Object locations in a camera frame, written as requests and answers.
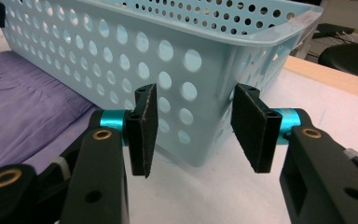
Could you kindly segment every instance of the basket hole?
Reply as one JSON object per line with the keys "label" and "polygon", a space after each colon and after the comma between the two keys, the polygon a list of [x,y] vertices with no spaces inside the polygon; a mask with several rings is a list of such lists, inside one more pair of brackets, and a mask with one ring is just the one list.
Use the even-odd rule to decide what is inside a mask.
{"label": "basket hole", "polygon": [[39,29],[39,27],[40,27],[40,25],[39,25],[39,20],[38,20],[36,17],[34,17],[34,27],[35,27],[36,29]]}
{"label": "basket hole", "polygon": [[66,64],[63,65],[63,72],[65,72],[65,74],[66,74],[67,76],[70,76],[70,75],[71,75],[71,69],[69,69],[69,66],[68,66],[68,65],[66,65]]}
{"label": "basket hole", "polygon": [[51,7],[51,4],[49,1],[45,2],[45,9],[46,9],[46,13],[48,13],[49,16],[53,15],[53,8]]}
{"label": "basket hole", "polygon": [[130,60],[125,54],[120,54],[118,63],[120,64],[120,67],[126,71],[131,67]]}
{"label": "basket hole", "polygon": [[58,18],[60,18],[60,20],[64,21],[65,20],[65,11],[63,10],[63,8],[60,5],[57,5],[57,15]]}
{"label": "basket hole", "polygon": [[24,18],[25,18],[25,21],[26,21],[29,25],[31,25],[31,18],[30,18],[30,16],[29,16],[27,13],[24,14]]}
{"label": "basket hole", "polygon": [[110,92],[110,100],[114,103],[114,104],[118,104],[118,96],[114,91]]}
{"label": "basket hole", "polygon": [[254,12],[255,11],[255,5],[250,5],[248,9],[249,9],[250,12]]}
{"label": "basket hole", "polygon": [[43,53],[42,53],[42,51],[40,51],[40,49],[37,51],[37,55],[39,56],[39,58],[41,59],[41,60],[43,60]]}
{"label": "basket hole", "polygon": [[94,72],[95,76],[97,76],[97,77],[100,77],[102,74],[100,65],[98,65],[96,63],[92,65],[92,71]]}
{"label": "basket hole", "polygon": [[186,52],[185,68],[187,68],[190,72],[196,72],[200,69],[201,64],[202,59],[198,52],[193,49],[190,49]]}
{"label": "basket hole", "polygon": [[278,17],[280,17],[281,16],[281,12],[280,12],[280,10],[275,10],[273,13],[272,13],[272,16],[273,17],[275,17],[275,18],[278,18]]}
{"label": "basket hole", "polygon": [[100,34],[103,37],[109,36],[109,26],[107,25],[107,22],[105,20],[100,20]]}
{"label": "basket hole", "polygon": [[193,101],[197,97],[197,88],[191,82],[185,82],[182,86],[182,95],[188,101]]}
{"label": "basket hole", "polygon": [[80,35],[76,36],[76,45],[80,49],[84,48],[83,39],[80,37]]}
{"label": "basket hole", "polygon": [[65,40],[66,43],[70,44],[72,41],[71,36],[69,35],[69,32],[67,30],[62,31],[62,37]]}
{"label": "basket hole", "polygon": [[147,36],[140,32],[136,36],[136,47],[141,52],[146,52],[149,49],[149,40],[147,39]]}
{"label": "basket hole", "polygon": [[165,99],[164,97],[160,97],[158,99],[158,108],[164,112],[164,113],[168,113],[171,111],[171,105],[170,102]]}
{"label": "basket hole", "polygon": [[69,60],[71,60],[72,63],[76,63],[76,56],[72,51],[69,51]]}
{"label": "basket hole", "polygon": [[217,136],[214,138],[214,142],[217,143],[219,142],[220,138],[222,137],[223,134],[223,129],[220,130],[220,132],[217,134]]}
{"label": "basket hole", "polygon": [[13,9],[12,9],[11,7],[9,7],[9,8],[7,9],[7,11],[8,11],[8,13],[10,14],[11,17],[16,18],[16,14],[14,13],[14,11],[13,11]]}
{"label": "basket hole", "polygon": [[149,78],[149,76],[150,76],[149,67],[145,63],[140,62],[138,64],[138,75],[142,79],[148,79]]}
{"label": "basket hole", "polygon": [[130,100],[126,99],[124,101],[124,108],[128,109],[128,110],[133,110],[133,104]]}
{"label": "basket hole", "polygon": [[53,25],[52,27],[53,34],[56,38],[60,38],[60,31],[58,30],[56,25]]}
{"label": "basket hole", "polygon": [[42,36],[40,36],[39,38],[39,43],[40,45],[42,45],[43,48],[47,46],[46,40]]}
{"label": "basket hole", "polygon": [[60,62],[57,59],[54,61],[54,64],[58,70],[61,70]]}
{"label": "basket hole", "polygon": [[234,91],[231,92],[231,94],[228,97],[228,100],[231,102],[234,99]]}
{"label": "basket hole", "polygon": [[73,9],[69,11],[69,20],[74,26],[77,26],[77,24],[79,23],[76,12]]}
{"label": "basket hole", "polygon": [[92,30],[92,20],[91,20],[91,17],[89,16],[89,14],[84,14],[84,27],[86,27],[86,29],[88,31],[91,31]]}
{"label": "basket hole", "polygon": [[121,82],[121,87],[123,88],[124,91],[126,91],[127,93],[131,93],[132,92],[132,85],[129,82],[128,79],[123,78],[123,81]]}
{"label": "basket hole", "polygon": [[182,144],[189,144],[191,139],[190,139],[190,136],[188,135],[188,133],[186,133],[185,131],[183,130],[180,130],[178,132],[178,138],[179,138],[179,142],[182,143]]}
{"label": "basket hole", "polygon": [[231,1],[231,0],[227,0],[226,5],[227,5],[227,7],[232,7],[232,1]]}
{"label": "basket hole", "polygon": [[226,121],[230,115],[231,115],[231,108],[226,110],[225,114],[222,117],[222,121],[223,122]]}
{"label": "basket hole", "polygon": [[106,79],[107,79],[107,81],[110,83],[110,84],[112,84],[112,85],[115,85],[116,84],[116,76],[115,76],[115,74],[113,74],[113,72],[112,71],[107,71],[107,73],[106,73]]}
{"label": "basket hole", "polygon": [[65,50],[61,46],[58,47],[58,52],[60,53],[61,57],[65,58]]}
{"label": "basket hole", "polygon": [[89,88],[89,89],[92,88],[92,81],[89,77],[85,77],[84,83],[86,84],[87,88]]}
{"label": "basket hole", "polygon": [[98,92],[98,94],[100,94],[101,96],[104,95],[104,88],[103,88],[103,86],[102,86],[100,83],[97,84],[97,92]]}
{"label": "basket hole", "polygon": [[39,0],[34,0],[34,6],[36,7],[36,9],[41,12],[42,11],[42,4],[40,3]]}
{"label": "basket hole", "polygon": [[50,55],[48,55],[48,54],[46,54],[46,62],[48,62],[48,64],[51,64],[51,58],[50,58]]}
{"label": "basket hole", "polygon": [[89,42],[89,53],[91,53],[94,56],[97,55],[98,53],[97,46],[92,40]]}
{"label": "basket hole", "polygon": [[263,22],[262,22],[262,21],[258,21],[258,22],[255,24],[255,27],[257,27],[257,28],[262,28],[262,27],[263,27]]}
{"label": "basket hole", "polygon": [[165,119],[158,120],[158,128],[164,133],[170,131],[170,125],[167,123],[167,121],[165,121]]}
{"label": "basket hole", "polygon": [[22,21],[22,13],[20,13],[18,9],[16,10],[16,16],[20,21]]}
{"label": "basket hole", "polygon": [[173,48],[170,42],[162,40],[158,45],[158,56],[162,61],[169,61],[173,57]]}
{"label": "basket hole", "polygon": [[48,47],[50,48],[51,52],[55,53],[55,46],[54,46],[53,42],[49,41]]}
{"label": "basket hole", "polygon": [[194,121],[193,114],[186,108],[182,108],[179,111],[179,118],[186,125],[190,125]]}
{"label": "basket hole", "polygon": [[110,50],[110,48],[108,48],[108,47],[103,48],[103,58],[109,63],[111,63],[113,61],[113,55],[112,55],[112,51]]}
{"label": "basket hole", "polygon": [[239,9],[239,10],[243,9],[243,3],[242,2],[239,2],[237,4],[237,9]]}
{"label": "basket hole", "polygon": [[266,8],[266,7],[262,7],[262,8],[260,9],[261,15],[266,15],[268,12],[269,12],[269,9]]}
{"label": "basket hole", "polygon": [[87,60],[83,57],[80,58],[80,65],[82,66],[82,68],[84,70],[89,69],[89,63],[87,62]]}
{"label": "basket hole", "polygon": [[37,39],[38,39],[38,36],[36,33],[31,33],[31,37],[33,39],[33,41],[37,44]]}
{"label": "basket hole", "polygon": [[32,8],[32,1],[31,0],[25,0],[25,3],[27,4],[28,8]]}
{"label": "basket hole", "polygon": [[286,15],[286,19],[287,20],[291,20],[292,18],[294,18],[295,17],[295,13],[293,13],[293,12],[289,12],[289,13],[287,13],[287,15]]}
{"label": "basket hole", "polygon": [[164,71],[160,72],[158,75],[158,84],[165,90],[169,89],[172,85],[170,75]]}
{"label": "basket hole", "polygon": [[128,41],[128,34],[124,26],[119,25],[117,27],[117,40],[120,44],[126,44]]}

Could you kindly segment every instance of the white cable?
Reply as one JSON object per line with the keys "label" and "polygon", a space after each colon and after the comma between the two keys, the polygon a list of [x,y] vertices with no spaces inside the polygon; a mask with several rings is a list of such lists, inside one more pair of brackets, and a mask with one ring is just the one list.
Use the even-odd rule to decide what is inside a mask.
{"label": "white cable", "polygon": [[66,162],[64,157],[57,157],[52,163],[56,163],[60,166],[63,180],[71,178],[71,171],[69,170],[68,162]]}
{"label": "white cable", "polygon": [[327,39],[333,41],[336,44],[343,44],[343,43],[340,43],[340,42],[336,41],[335,39],[332,39],[332,37],[327,37]]}
{"label": "white cable", "polygon": [[342,32],[342,34],[344,34],[345,36],[349,37],[351,42],[354,42],[353,37],[351,37],[350,35],[348,35],[347,33],[345,33],[345,31]]}

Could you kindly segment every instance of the basket rim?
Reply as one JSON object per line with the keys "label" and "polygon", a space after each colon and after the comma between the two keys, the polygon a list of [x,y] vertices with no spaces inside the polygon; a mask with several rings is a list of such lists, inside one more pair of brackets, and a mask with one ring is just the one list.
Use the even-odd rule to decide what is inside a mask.
{"label": "basket rim", "polygon": [[[308,27],[312,26],[312,24],[314,24],[322,16],[322,12],[324,10],[322,7],[307,5],[309,7],[309,10],[293,17],[290,21],[284,24],[277,25],[251,35],[230,35],[218,31],[200,29],[198,27],[180,21],[162,20],[160,16],[156,16],[149,13],[140,13],[133,9],[126,9],[104,2],[94,0],[76,1],[88,5],[93,5],[95,7],[102,7],[104,9],[114,11],[126,16],[131,16],[133,18],[140,19],[143,21],[149,21],[169,29],[178,30],[191,35],[197,35],[220,43],[250,47],[271,47],[279,45],[285,40],[288,40],[293,36],[299,35]],[[297,2],[290,2],[290,4],[302,6],[305,5],[299,4]],[[315,18],[315,20],[309,20],[309,17],[305,16],[306,14],[313,14],[313,18]]]}

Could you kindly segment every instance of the plastic basket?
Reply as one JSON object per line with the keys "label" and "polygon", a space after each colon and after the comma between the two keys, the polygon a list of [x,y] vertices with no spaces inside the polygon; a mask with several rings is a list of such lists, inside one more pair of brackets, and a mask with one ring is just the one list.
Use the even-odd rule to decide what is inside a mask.
{"label": "plastic basket", "polygon": [[287,1],[7,0],[11,49],[104,109],[158,83],[157,144],[202,165],[230,128],[234,86],[264,90],[319,7]]}

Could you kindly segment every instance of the screw hole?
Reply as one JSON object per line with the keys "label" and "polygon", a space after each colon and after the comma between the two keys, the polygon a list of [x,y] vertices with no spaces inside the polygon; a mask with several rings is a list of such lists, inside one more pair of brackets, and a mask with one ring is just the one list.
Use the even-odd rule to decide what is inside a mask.
{"label": "screw hole", "polygon": [[99,190],[93,190],[93,191],[89,192],[84,199],[87,203],[96,203],[102,197],[103,197],[103,195],[101,194],[101,192]]}
{"label": "screw hole", "polygon": [[137,114],[133,114],[131,115],[131,119],[138,119],[140,118],[141,116],[140,115],[137,115]]}
{"label": "screw hole", "polygon": [[307,137],[310,137],[310,138],[321,138],[322,135],[316,131],[316,130],[313,130],[313,129],[303,129],[303,134],[305,134]]}
{"label": "screw hole", "polygon": [[92,135],[95,140],[104,140],[106,138],[109,138],[110,136],[112,136],[112,133],[106,130],[98,131]]}
{"label": "screw hole", "polygon": [[345,188],[344,191],[345,191],[345,193],[347,193],[353,199],[358,200],[358,190],[357,189]]}

